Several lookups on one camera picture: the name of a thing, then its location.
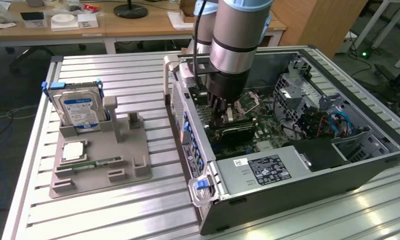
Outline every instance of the white paper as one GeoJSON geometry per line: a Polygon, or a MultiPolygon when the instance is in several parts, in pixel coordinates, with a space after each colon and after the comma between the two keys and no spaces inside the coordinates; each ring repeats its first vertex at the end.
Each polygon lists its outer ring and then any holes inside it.
{"type": "Polygon", "coordinates": [[[169,11],[167,12],[167,16],[169,16],[169,19],[170,19],[171,23],[173,23],[173,27],[177,30],[191,30],[191,29],[195,28],[195,24],[194,23],[186,23],[183,21],[183,18],[181,16],[179,12],[169,11]]]}
{"type": "Polygon", "coordinates": [[[0,24],[0,29],[7,29],[7,28],[15,27],[15,26],[16,26],[16,24],[14,22],[0,24]]]}
{"type": "Polygon", "coordinates": [[[11,3],[7,1],[0,1],[0,5],[6,8],[6,10],[10,10],[11,3]]]}

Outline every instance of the sticker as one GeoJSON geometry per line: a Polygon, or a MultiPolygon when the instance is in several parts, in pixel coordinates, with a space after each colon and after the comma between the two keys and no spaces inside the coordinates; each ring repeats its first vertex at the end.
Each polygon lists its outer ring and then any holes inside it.
{"type": "Polygon", "coordinates": [[[7,29],[7,28],[15,27],[15,26],[16,26],[16,24],[14,22],[0,24],[0,29],[7,29]]]}
{"type": "Polygon", "coordinates": [[[237,159],[237,160],[233,160],[234,161],[234,165],[237,167],[241,167],[243,165],[249,165],[249,159],[247,158],[241,158],[241,159],[237,159]]]}
{"type": "Polygon", "coordinates": [[[249,165],[261,185],[267,185],[291,178],[291,174],[279,155],[251,160],[249,161],[249,165]]]}
{"type": "Polygon", "coordinates": [[[102,33],[85,33],[83,34],[83,37],[101,37],[101,36],[103,36],[102,33]]]}
{"type": "Polygon", "coordinates": [[[78,129],[90,129],[99,125],[97,112],[91,109],[94,105],[91,98],[66,100],[64,105],[72,125],[78,129]]]}
{"type": "Polygon", "coordinates": [[[87,166],[75,167],[72,170],[80,172],[80,171],[86,171],[86,170],[90,170],[94,168],[95,168],[95,165],[87,165],[87,166]]]}

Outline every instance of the blue latch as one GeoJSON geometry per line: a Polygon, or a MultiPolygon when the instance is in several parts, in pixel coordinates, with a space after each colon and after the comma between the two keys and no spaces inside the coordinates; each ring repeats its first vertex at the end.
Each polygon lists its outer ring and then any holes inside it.
{"type": "Polygon", "coordinates": [[[209,179],[203,179],[195,182],[195,189],[202,190],[211,187],[209,179]]]}
{"type": "Polygon", "coordinates": [[[98,84],[98,88],[99,88],[99,95],[102,98],[105,98],[105,84],[99,77],[97,78],[97,84],[98,84]]]}
{"type": "Polygon", "coordinates": [[[64,82],[52,82],[51,83],[51,89],[64,89],[66,83],[64,82]]]}
{"type": "Polygon", "coordinates": [[[189,131],[189,127],[190,127],[190,122],[187,121],[186,124],[185,124],[185,132],[189,131]]]}
{"type": "Polygon", "coordinates": [[[52,102],[50,93],[48,93],[48,83],[46,81],[42,83],[42,92],[47,96],[48,100],[52,102]]]}

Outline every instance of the floor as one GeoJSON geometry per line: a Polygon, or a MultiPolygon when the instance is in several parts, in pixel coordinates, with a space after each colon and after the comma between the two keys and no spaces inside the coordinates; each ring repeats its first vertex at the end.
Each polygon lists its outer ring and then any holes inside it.
{"type": "MultiPolygon", "coordinates": [[[[371,16],[361,17],[353,27],[357,33],[362,32],[371,16]]],[[[371,40],[375,33],[386,23],[379,21],[367,36],[366,40],[371,40]]],[[[177,41],[178,46],[186,47],[189,42],[186,40],[177,41]]],[[[361,50],[369,46],[369,41],[365,41],[361,46],[361,50]]],[[[138,42],[126,42],[118,44],[118,53],[131,52],[155,52],[165,51],[166,45],[163,41],[149,41],[145,43],[145,49],[138,49],[138,42]]],[[[42,96],[42,82],[48,73],[50,56],[44,52],[36,52],[28,60],[20,64],[20,73],[11,74],[8,64],[14,58],[20,54],[27,47],[16,47],[16,53],[8,54],[6,49],[0,47],[0,110],[16,109],[23,106],[36,105],[42,96]]],[[[101,43],[87,44],[87,49],[80,51],[76,44],[63,46],[51,46],[50,49],[56,55],[75,56],[75,55],[98,55],[106,54],[106,47],[101,43]]],[[[400,30],[394,29],[389,38],[385,40],[381,46],[382,56],[373,55],[369,59],[371,64],[383,64],[389,67],[394,74],[399,73],[399,69],[394,67],[398,59],[400,58],[400,30]]],[[[173,50],[171,42],[167,41],[167,50],[173,50]]],[[[346,54],[338,54],[334,57],[334,61],[342,67],[342,69],[353,74],[354,72],[365,69],[367,65],[354,59],[346,54]]],[[[377,83],[377,76],[374,71],[369,70],[357,75],[358,79],[377,83]]],[[[15,117],[28,116],[36,112],[36,108],[30,108],[15,114],[15,117]]],[[[0,123],[7,124],[8,118],[2,118],[0,123]]],[[[8,140],[0,145],[0,165],[4,172],[7,181],[8,195],[4,203],[0,205],[0,238],[6,226],[6,220],[8,216],[8,210],[11,207],[14,191],[18,184],[20,167],[24,160],[27,151],[27,144],[31,136],[31,129],[35,118],[15,119],[12,123],[12,135],[8,140]]],[[[3,181],[0,181],[0,201],[3,199],[4,192],[3,181]]]]}

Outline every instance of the blue cable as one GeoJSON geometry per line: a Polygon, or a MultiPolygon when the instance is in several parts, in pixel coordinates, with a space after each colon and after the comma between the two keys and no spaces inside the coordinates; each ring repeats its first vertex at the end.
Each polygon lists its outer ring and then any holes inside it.
{"type": "MultiPolygon", "coordinates": [[[[0,123],[0,126],[7,127],[8,124],[0,123]]],[[[6,138],[0,141],[0,145],[10,139],[11,135],[12,135],[12,132],[14,132],[12,126],[8,126],[8,134],[7,134],[6,138]]]]}
{"type": "Polygon", "coordinates": [[[0,166],[0,177],[2,177],[3,186],[4,186],[4,195],[3,195],[3,198],[2,198],[2,201],[0,201],[0,206],[2,206],[6,203],[6,200],[8,199],[8,183],[7,183],[7,180],[6,180],[6,176],[4,176],[4,173],[3,173],[2,166],[0,166]]]}
{"type": "Polygon", "coordinates": [[[6,136],[6,138],[0,141],[0,145],[11,138],[11,135],[12,135],[12,127],[10,126],[8,127],[8,134],[6,136]]]}
{"type": "Polygon", "coordinates": [[[338,115],[342,115],[342,117],[346,119],[347,123],[349,123],[349,126],[350,126],[350,130],[351,130],[351,133],[354,134],[355,133],[355,127],[354,127],[354,124],[353,122],[350,121],[350,117],[349,115],[342,112],[342,111],[334,111],[330,115],[329,115],[329,122],[331,123],[331,126],[333,126],[333,129],[335,130],[335,132],[341,132],[339,129],[337,128],[337,126],[334,125],[334,119],[333,119],[333,115],[334,114],[338,114],[338,115]]]}

